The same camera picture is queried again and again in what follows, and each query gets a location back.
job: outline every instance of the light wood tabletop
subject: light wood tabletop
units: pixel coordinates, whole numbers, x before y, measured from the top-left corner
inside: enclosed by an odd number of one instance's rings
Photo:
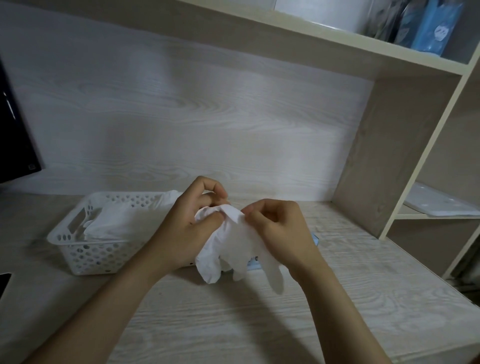
[[[73,276],[45,237],[80,196],[0,194],[0,362],[21,362],[104,282]],[[233,201],[241,207],[249,201]],[[467,363],[480,352],[480,309],[391,241],[330,203],[300,203],[319,249],[394,360]],[[207,285],[194,267],[143,300],[109,363],[322,363],[305,297],[288,271],[276,295],[261,270]]]

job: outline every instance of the cubby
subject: cubby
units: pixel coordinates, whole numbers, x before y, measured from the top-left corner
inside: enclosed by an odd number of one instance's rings
[[[480,205],[477,1],[444,57],[225,0],[10,2],[371,80],[333,204],[444,278],[480,233],[478,218],[403,205],[415,181]]]

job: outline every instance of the perforated basket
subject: perforated basket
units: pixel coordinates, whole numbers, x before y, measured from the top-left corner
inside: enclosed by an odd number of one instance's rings
[[[132,208],[147,208],[162,192],[95,192],[78,205],[48,234],[75,275],[117,272],[146,242],[86,241],[83,224],[107,202],[130,202]]]

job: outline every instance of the person's right hand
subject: person's right hand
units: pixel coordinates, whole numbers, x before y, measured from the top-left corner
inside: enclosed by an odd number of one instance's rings
[[[322,259],[296,202],[264,199],[244,207],[242,212],[270,254],[289,269],[293,278]]]

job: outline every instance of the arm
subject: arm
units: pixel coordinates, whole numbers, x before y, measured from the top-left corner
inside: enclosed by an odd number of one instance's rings
[[[242,211],[305,293],[325,362],[391,363],[313,243],[298,204],[267,199]]]
[[[202,194],[204,190],[214,192]],[[197,178],[147,244],[24,363],[105,363],[150,288],[192,262],[224,221],[221,213],[214,213],[196,223],[195,213],[228,203],[226,197],[217,181]]]

